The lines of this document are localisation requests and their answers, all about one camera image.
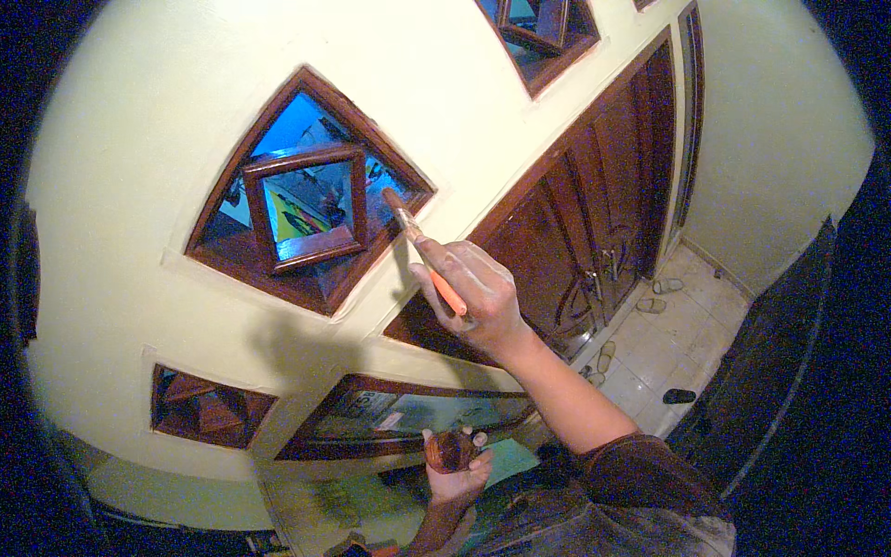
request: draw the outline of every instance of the tiled floor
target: tiled floor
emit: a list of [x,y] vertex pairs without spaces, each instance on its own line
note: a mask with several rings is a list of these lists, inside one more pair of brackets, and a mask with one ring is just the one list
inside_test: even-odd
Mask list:
[[[748,301],[727,280],[686,246],[679,245],[658,278],[679,278],[683,290],[645,298],[661,298],[666,310],[637,310],[610,338],[616,355],[601,392],[631,415],[641,429],[666,436],[692,404],[665,405],[669,389],[700,394],[711,380],[742,319]],[[589,363],[596,368],[597,356]]]

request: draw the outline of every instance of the sleeve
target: sleeve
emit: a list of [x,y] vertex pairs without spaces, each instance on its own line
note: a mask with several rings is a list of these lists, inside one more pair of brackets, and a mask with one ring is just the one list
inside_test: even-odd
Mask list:
[[660,438],[633,433],[580,459],[583,483],[595,504],[732,521],[708,480]]

